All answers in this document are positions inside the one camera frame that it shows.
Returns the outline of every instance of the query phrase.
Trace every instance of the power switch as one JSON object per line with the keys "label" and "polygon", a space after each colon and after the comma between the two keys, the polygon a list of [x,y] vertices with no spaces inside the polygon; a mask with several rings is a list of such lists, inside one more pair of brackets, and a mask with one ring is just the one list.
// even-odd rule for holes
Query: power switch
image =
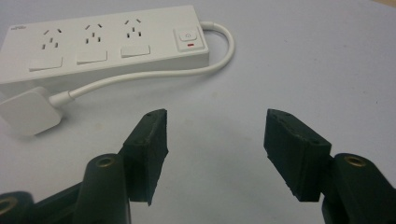
{"label": "power switch", "polygon": [[174,35],[177,42],[177,50],[179,52],[205,48],[201,33],[196,26],[177,28],[174,30]]}

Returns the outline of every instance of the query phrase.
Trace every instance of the white power strip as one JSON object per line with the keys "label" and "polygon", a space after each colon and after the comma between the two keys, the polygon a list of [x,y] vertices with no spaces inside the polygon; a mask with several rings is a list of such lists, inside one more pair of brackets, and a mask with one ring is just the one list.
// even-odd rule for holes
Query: white power strip
{"label": "white power strip", "polygon": [[65,91],[105,77],[208,62],[192,6],[15,25],[0,53],[0,91]]}

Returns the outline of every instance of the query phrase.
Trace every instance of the extension cord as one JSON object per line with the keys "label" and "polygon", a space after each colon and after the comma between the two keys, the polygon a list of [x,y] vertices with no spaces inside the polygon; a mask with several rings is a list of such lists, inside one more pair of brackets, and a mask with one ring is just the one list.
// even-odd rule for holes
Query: extension cord
{"label": "extension cord", "polygon": [[[61,122],[63,113],[60,107],[88,92],[108,85],[144,78],[209,75],[218,72],[233,57],[235,43],[231,33],[224,26],[212,21],[198,22],[193,7],[172,7],[134,13],[134,15],[138,14],[145,15],[135,19],[138,23],[143,23],[143,18],[145,21],[152,22],[148,22],[150,24],[149,27],[132,26],[132,29],[128,31],[131,33],[126,33],[126,38],[132,39],[147,35],[147,39],[141,38],[140,41],[133,42],[134,45],[126,46],[124,42],[117,41],[117,38],[113,39],[112,42],[108,41],[108,43],[103,44],[106,42],[104,36],[108,35],[90,31],[88,37],[86,35],[81,35],[80,37],[85,38],[84,44],[86,48],[83,49],[90,49],[91,51],[78,51],[79,48],[59,50],[61,43],[67,43],[67,41],[61,42],[57,37],[50,36],[47,37],[48,43],[42,44],[41,49],[34,49],[34,52],[40,52],[41,56],[35,56],[32,59],[31,56],[33,54],[26,54],[27,57],[23,58],[25,64],[22,64],[19,68],[11,66],[15,64],[14,61],[20,62],[23,60],[13,58],[16,54],[13,54],[8,42],[13,43],[14,40],[9,40],[11,37],[8,35],[3,49],[5,49],[5,52],[9,52],[10,55],[6,57],[7,55],[3,54],[2,51],[2,67],[0,68],[4,69],[4,71],[1,70],[0,72],[6,73],[6,70],[9,69],[9,72],[18,70],[24,73],[14,74],[15,77],[11,77],[9,74],[1,77],[0,80],[3,81],[3,85],[0,86],[1,91],[4,91],[4,89],[17,89],[19,91],[20,89],[17,87],[30,90],[1,103],[0,117],[19,133],[34,135],[44,132]],[[104,21],[104,18],[110,17],[112,20],[124,20],[125,18],[121,15],[124,14],[97,18],[102,18]],[[97,18],[78,20],[91,20],[91,24],[97,25],[98,28],[96,29],[104,29],[107,23],[96,23]],[[169,21],[174,21],[175,23],[170,25],[168,24]],[[131,20],[127,19],[123,24],[127,25],[130,22]],[[29,28],[27,25],[15,26],[11,30],[31,29],[32,26],[29,25]],[[90,28],[91,26],[87,25],[84,29],[87,31]],[[68,29],[61,30],[56,28],[54,30],[55,33],[62,34]],[[219,32],[228,41],[228,51],[223,59],[217,63],[208,65],[209,51],[203,30]],[[50,30],[45,31],[42,35],[49,33]],[[155,37],[149,37],[154,33],[157,34]],[[97,46],[91,45],[88,47],[92,41]],[[92,83],[83,83],[87,79],[90,79],[89,81]],[[70,83],[67,83],[66,80],[76,83],[78,88],[70,86]]]}
{"label": "extension cord", "polygon": [[192,6],[14,25],[0,53],[0,91],[65,91],[105,77],[208,63]]}

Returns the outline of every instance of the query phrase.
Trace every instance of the power outlet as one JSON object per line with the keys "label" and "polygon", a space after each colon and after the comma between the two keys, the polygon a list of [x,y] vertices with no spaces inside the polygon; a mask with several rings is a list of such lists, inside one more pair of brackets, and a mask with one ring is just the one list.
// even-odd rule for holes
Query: power outlet
{"label": "power outlet", "polygon": [[0,91],[8,96],[35,86],[66,91],[104,77],[208,63],[192,6],[30,23],[7,32]]}

